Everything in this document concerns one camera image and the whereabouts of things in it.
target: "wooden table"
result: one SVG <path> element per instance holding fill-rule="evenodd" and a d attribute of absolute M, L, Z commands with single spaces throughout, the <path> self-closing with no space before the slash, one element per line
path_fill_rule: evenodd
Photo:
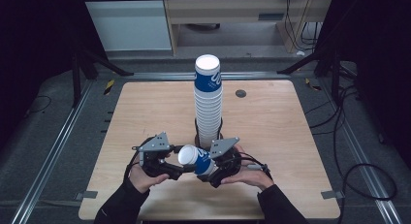
<path fill-rule="evenodd" d="M 274 181 L 306 218 L 336 218 L 335 199 L 313 141 L 299 98 L 288 80 L 223 80 L 225 138 L 267 163 Z M 129 82 L 123 87 L 104 140 L 79 217 L 94 219 L 99 207 L 122 182 L 134 145 L 165 131 L 170 144 L 194 144 L 194 83 L 192 81 Z M 246 97 L 238 98 L 243 89 Z M 177 163 L 177 155 L 167 159 Z M 194 174 L 168 179 L 151 188 L 141 220 L 263 219 L 259 189 L 242 183 L 213 188 Z"/>

